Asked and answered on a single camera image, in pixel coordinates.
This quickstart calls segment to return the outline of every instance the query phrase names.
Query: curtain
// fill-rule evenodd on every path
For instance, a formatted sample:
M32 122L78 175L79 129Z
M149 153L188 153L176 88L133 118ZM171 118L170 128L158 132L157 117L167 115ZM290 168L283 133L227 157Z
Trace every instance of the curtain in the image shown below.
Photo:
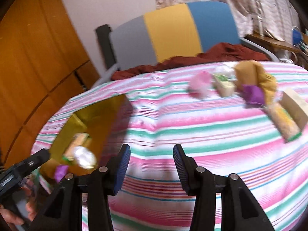
M157 8L194 1L227 3L240 37L260 32L261 26L265 35L292 43L292 26L299 27L298 15L288 0L157 0Z

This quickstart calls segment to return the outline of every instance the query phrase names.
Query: wooden cabinet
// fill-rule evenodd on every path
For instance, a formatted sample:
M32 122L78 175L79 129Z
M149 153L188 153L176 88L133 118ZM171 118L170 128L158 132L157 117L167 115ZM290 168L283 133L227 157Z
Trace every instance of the wooden cabinet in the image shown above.
M27 158L41 128L98 78L61 0L15 0L0 21L0 147Z

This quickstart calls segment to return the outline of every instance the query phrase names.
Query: brown blanket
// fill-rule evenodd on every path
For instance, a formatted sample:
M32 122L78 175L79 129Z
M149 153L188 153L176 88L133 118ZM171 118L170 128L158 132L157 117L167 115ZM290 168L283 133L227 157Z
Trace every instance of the brown blanket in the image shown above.
M174 56L168 60L158 63L155 66L140 65L128 70L116 71L111 77L111 80L122 80L143 73L162 71L201 63L242 60L269 61L265 54L253 51L241 44L233 45L222 42L213 46L206 53L198 54L196 57Z

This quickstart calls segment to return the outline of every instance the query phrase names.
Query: striped tablecloth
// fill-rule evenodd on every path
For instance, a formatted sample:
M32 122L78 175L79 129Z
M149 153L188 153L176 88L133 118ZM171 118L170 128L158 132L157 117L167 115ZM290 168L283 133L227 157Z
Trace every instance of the striped tablecloth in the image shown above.
M70 99L43 127L32 149L49 148L70 115L94 102L126 93L134 112L124 142L131 159L121 191L109 197L115 230L189 230L194 197L182 190L172 157L175 143L199 166L214 174L237 173L257 198L275 230L289 230L308 204L308 128L285 144L271 120L257 108L245 108L239 96L204 101L187 92L199 70L218 63L138 75L103 84ZM263 62L277 78L279 91L293 88L308 101L308 72L291 64ZM221 199L216 197L216 225ZM87 209L83 208L87 230Z

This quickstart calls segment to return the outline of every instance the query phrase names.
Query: metal bolt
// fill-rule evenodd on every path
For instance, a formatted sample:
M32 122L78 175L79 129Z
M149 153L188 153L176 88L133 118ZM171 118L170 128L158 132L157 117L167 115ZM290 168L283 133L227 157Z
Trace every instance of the metal bolt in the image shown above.
M71 174L71 173L68 173L68 174L65 175L66 180L70 180L72 178L73 178L73 174Z
M204 167L197 167L196 171L199 172L199 173L203 173L205 171L205 168Z
M238 179L238 175L237 175L237 174L231 174L231 175L230 175L230 178L231 178L232 180L237 180L237 179Z
M108 168L105 167L105 166L100 167L100 168L98 169L98 171L101 172L101 173L107 172L107 170L108 170Z

